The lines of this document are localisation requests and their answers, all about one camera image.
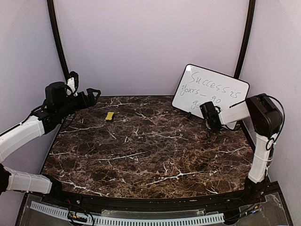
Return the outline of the yellow black eraser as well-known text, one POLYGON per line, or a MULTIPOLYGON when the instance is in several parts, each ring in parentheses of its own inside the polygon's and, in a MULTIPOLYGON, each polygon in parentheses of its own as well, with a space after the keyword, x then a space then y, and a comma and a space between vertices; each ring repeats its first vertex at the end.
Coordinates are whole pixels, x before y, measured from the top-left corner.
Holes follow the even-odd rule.
POLYGON ((113 121, 114 117, 115 117, 115 113, 114 112, 107 112, 105 120, 106 121, 113 121))

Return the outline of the white whiteboard black frame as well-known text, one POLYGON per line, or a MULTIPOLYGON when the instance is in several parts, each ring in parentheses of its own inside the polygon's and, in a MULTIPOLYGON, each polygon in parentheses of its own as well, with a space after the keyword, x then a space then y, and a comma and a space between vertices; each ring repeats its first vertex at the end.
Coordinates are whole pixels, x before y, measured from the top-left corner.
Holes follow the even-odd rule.
POLYGON ((245 100, 249 83, 203 67, 188 64, 172 100, 172 106, 203 118, 200 106, 213 102, 226 110, 245 100))

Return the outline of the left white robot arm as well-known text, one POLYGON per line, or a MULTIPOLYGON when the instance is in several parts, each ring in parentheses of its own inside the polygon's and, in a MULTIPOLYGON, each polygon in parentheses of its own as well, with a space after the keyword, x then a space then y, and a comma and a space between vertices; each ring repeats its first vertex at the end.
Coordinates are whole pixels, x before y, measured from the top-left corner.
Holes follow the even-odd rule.
MULTIPOLYGON (((54 130, 69 115, 96 105, 100 95, 100 90, 92 88, 86 92, 77 92, 77 86, 72 80, 48 85, 43 104, 32 110, 24 121, 0 135, 0 161, 4 162, 14 151, 54 130)), ((0 191, 3 193, 10 190, 48 194, 48 198, 56 205, 66 202, 66 194, 55 187, 50 178, 1 165, 0 191)))

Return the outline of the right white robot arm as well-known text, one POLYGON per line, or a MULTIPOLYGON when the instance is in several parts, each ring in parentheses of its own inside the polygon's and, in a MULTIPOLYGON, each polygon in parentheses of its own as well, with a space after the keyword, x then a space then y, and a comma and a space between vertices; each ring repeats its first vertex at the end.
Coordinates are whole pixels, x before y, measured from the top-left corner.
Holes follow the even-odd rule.
POLYGON ((265 193, 266 177, 273 160, 274 145, 283 129, 285 111, 274 104, 275 98, 265 93, 249 97, 222 111, 212 102, 200 106, 206 127, 211 132, 223 126, 250 118, 256 133, 253 162, 244 182, 240 200, 244 204, 258 202, 265 193))

